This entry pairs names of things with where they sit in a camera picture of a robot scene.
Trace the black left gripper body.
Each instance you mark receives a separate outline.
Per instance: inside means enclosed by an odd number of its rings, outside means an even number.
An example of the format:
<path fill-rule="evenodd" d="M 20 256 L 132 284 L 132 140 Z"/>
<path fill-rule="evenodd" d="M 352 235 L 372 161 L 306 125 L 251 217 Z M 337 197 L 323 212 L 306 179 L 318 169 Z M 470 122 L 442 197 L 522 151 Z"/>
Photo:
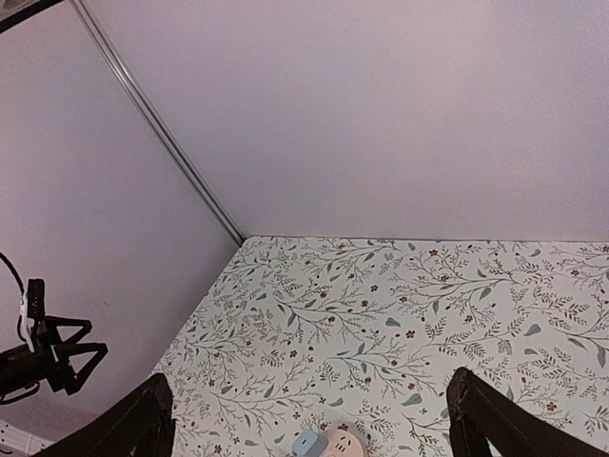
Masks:
<path fill-rule="evenodd" d="M 78 374 L 69 357 L 74 354 L 77 342 L 63 340 L 56 328 L 40 328 L 37 333 L 38 349 L 44 355 L 45 379 L 53 392 L 63 390 L 67 395 L 79 391 Z"/>

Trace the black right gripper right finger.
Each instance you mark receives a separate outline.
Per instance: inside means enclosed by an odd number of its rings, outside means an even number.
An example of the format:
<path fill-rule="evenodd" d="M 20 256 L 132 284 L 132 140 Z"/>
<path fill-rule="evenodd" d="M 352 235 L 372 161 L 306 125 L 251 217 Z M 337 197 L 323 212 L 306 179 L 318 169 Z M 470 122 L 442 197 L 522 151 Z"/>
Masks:
<path fill-rule="evenodd" d="M 460 367 L 446 390 L 455 456 L 599 456 L 600 450 L 528 413 L 471 370 Z"/>

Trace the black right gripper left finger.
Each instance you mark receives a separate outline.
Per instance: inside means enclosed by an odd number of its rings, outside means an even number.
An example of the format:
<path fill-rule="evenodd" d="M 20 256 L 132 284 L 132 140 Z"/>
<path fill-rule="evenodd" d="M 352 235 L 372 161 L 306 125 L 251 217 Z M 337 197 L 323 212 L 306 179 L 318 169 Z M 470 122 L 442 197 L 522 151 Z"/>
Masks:
<path fill-rule="evenodd" d="M 167 378 L 151 375 L 87 426 L 39 451 L 39 456 L 170 456 L 176 421 Z"/>

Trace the round pink socket hub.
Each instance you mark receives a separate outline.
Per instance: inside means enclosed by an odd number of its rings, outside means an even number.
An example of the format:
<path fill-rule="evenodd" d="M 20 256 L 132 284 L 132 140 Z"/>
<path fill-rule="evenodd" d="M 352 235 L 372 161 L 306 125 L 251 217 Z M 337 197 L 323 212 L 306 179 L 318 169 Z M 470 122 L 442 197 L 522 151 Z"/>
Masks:
<path fill-rule="evenodd" d="M 362 441 L 347 424 L 329 428 L 324 432 L 327 445 L 323 457 L 366 457 L 367 451 Z"/>

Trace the light blue cube charger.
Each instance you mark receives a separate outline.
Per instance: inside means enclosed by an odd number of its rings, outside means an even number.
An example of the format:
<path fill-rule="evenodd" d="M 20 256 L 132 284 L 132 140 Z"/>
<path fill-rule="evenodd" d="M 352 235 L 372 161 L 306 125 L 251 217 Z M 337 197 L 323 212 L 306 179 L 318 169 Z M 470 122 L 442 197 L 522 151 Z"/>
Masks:
<path fill-rule="evenodd" d="M 293 456 L 321 457 L 328 447 L 328 439 L 311 429 L 303 430 L 291 445 Z"/>

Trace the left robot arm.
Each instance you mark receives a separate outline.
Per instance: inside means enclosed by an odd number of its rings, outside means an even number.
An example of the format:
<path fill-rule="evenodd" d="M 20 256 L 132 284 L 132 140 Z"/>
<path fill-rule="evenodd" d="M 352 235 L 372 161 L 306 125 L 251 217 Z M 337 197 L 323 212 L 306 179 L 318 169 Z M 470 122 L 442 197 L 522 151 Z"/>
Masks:
<path fill-rule="evenodd" d="M 1 404 L 29 398 L 43 381 L 54 392 L 77 393 L 108 354 L 108 346 L 83 340 L 92 330 L 91 321 L 48 315 L 45 281 L 23 282 L 6 255 L 1 262 L 20 291 L 17 336 L 21 341 L 1 353 Z"/>

